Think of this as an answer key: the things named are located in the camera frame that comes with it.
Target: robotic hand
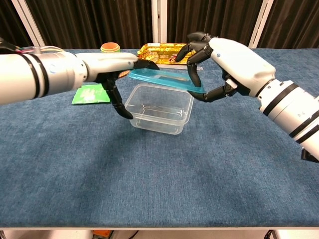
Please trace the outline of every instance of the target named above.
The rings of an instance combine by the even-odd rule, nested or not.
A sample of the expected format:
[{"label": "robotic hand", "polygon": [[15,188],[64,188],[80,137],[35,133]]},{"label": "robotic hand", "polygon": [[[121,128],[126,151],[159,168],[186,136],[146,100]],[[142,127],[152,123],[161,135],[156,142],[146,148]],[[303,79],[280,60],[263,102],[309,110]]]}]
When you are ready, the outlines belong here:
[{"label": "robotic hand", "polygon": [[83,82],[96,82],[102,84],[118,114],[132,119],[115,81],[125,70],[159,70],[153,61],[138,59],[131,53],[71,54],[62,49],[42,53],[38,49],[38,53],[32,50],[30,54],[17,51],[0,38],[0,46],[2,43],[14,53],[0,55],[0,105],[67,92],[80,88]]},{"label": "robotic hand", "polygon": [[176,56],[182,60],[192,50],[196,53],[188,59],[188,74],[200,87],[197,64],[212,58],[222,69],[224,86],[208,93],[189,92],[203,102],[232,96],[257,97],[259,110],[282,128],[303,147],[302,159],[319,162],[319,98],[315,98],[292,81],[279,81],[276,69],[236,41],[211,37],[207,33],[188,35],[190,42]]}]

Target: black ring band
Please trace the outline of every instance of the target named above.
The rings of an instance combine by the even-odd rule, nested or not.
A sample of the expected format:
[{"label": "black ring band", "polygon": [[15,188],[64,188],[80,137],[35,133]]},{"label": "black ring band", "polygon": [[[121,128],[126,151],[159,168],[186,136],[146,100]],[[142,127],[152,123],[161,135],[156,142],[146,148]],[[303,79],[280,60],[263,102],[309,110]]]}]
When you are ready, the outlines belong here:
[{"label": "black ring band", "polygon": [[293,91],[295,88],[297,88],[298,85],[296,85],[295,83],[292,83],[291,85],[289,85],[287,88],[285,88],[283,91],[280,92],[279,95],[277,95],[270,103],[269,105],[267,105],[267,107],[264,110],[264,115],[268,116],[269,113],[274,109],[274,107],[276,107],[277,104],[279,104],[279,102],[286,97],[291,91]]},{"label": "black ring band", "polygon": [[303,143],[308,138],[313,136],[317,131],[319,130],[319,124],[317,124],[315,127],[313,127],[308,133],[306,133],[304,136],[302,136],[300,139],[296,140],[297,143]]},{"label": "black ring band", "polygon": [[44,78],[44,92],[43,92],[42,97],[44,97],[48,94],[49,88],[50,88],[48,73],[45,70],[45,67],[43,66],[42,62],[40,61],[40,59],[36,55],[30,54],[30,56],[32,56],[37,61],[37,63],[39,64],[39,66],[41,68],[43,78]]},{"label": "black ring band", "polygon": [[312,123],[315,119],[319,117],[319,110],[315,112],[312,116],[306,119],[301,125],[299,125],[294,131],[292,131],[289,136],[291,138],[295,137],[299,134],[302,130],[304,130],[310,123]]},{"label": "black ring band", "polygon": [[38,74],[34,68],[34,65],[32,64],[32,62],[24,55],[22,54],[18,54],[19,56],[21,56],[28,64],[29,64],[29,67],[32,71],[32,74],[33,74],[33,78],[34,78],[34,81],[35,81],[35,95],[34,95],[34,99],[37,98],[39,96],[39,93],[40,93],[40,83],[39,83],[39,77],[38,77]]}]

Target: blue carpet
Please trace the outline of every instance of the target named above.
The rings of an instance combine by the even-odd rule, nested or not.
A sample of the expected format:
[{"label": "blue carpet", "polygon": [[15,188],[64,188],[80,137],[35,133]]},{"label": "blue carpet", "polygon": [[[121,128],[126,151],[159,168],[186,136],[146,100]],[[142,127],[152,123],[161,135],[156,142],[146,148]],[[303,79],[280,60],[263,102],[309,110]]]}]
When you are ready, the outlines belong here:
[{"label": "blue carpet", "polygon": [[[256,52],[319,94],[319,49]],[[223,84],[212,60],[201,66],[206,89]],[[138,83],[118,81],[124,102]],[[319,164],[257,99],[194,101],[174,136],[74,94],[0,107],[0,227],[319,227]]]}]

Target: clear plastic container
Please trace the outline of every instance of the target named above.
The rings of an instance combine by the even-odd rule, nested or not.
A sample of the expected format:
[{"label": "clear plastic container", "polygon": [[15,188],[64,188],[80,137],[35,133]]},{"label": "clear plastic container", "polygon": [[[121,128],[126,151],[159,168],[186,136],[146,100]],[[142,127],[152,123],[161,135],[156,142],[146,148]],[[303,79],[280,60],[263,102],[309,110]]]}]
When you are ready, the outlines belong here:
[{"label": "clear plastic container", "polygon": [[143,83],[125,103],[133,115],[132,126],[168,134],[179,134],[188,123],[194,98],[185,90]]}]

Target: green packet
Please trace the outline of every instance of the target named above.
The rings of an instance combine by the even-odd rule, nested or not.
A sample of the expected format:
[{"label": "green packet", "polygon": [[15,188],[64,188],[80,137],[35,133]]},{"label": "green packet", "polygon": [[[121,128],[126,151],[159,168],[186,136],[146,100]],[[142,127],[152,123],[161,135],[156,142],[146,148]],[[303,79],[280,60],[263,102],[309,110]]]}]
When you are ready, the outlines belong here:
[{"label": "green packet", "polygon": [[83,85],[72,100],[73,105],[109,103],[110,98],[101,84]]}]

